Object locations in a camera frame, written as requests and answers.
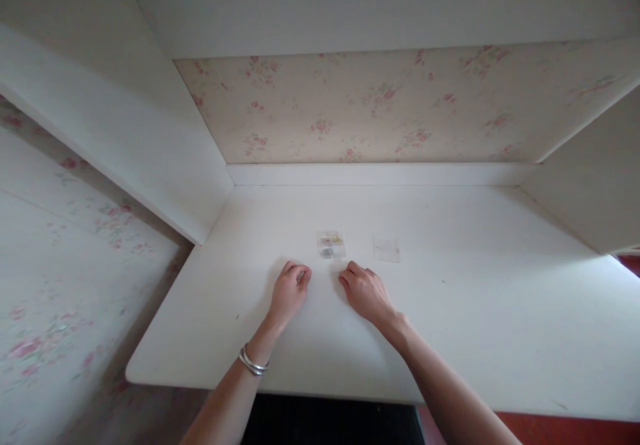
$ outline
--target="left hand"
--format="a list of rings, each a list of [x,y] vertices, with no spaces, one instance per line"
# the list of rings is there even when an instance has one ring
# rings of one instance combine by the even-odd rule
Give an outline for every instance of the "left hand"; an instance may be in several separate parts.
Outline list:
[[[266,320],[284,328],[305,302],[310,279],[311,268],[287,262],[275,280]]]

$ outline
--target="floral wallpaper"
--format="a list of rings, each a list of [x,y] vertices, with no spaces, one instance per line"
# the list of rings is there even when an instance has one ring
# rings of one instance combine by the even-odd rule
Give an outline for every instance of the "floral wallpaper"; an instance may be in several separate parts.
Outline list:
[[[2,97],[0,164],[0,444],[178,443],[124,367],[192,245]]]
[[[175,62],[227,163],[538,161],[640,77],[640,37]]]

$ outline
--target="black floor mat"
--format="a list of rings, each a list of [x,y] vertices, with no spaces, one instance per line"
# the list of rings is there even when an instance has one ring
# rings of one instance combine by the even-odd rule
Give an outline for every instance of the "black floor mat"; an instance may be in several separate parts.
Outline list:
[[[424,445],[415,407],[258,394],[243,445]]]

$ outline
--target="white desk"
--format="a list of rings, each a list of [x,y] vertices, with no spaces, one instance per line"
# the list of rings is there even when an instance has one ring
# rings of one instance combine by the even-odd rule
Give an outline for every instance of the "white desk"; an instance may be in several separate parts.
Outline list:
[[[517,188],[236,187],[127,367],[214,388],[267,311],[287,259],[313,269],[264,392],[421,402],[399,356],[345,303],[316,231],[343,232],[393,303],[495,410],[640,420],[640,280]],[[372,236],[401,263],[376,262]]]

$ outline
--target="silver bracelet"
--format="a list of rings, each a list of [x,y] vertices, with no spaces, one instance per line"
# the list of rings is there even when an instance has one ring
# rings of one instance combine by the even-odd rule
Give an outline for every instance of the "silver bracelet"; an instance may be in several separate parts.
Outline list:
[[[256,376],[263,375],[269,368],[269,363],[267,362],[265,366],[256,365],[251,361],[251,359],[249,359],[246,348],[247,348],[247,344],[245,344],[240,349],[240,354],[238,355],[238,358],[240,359],[241,362],[243,362],[246,365],[246,367],[249,369],[249,371],[253,375],[256,375]]]

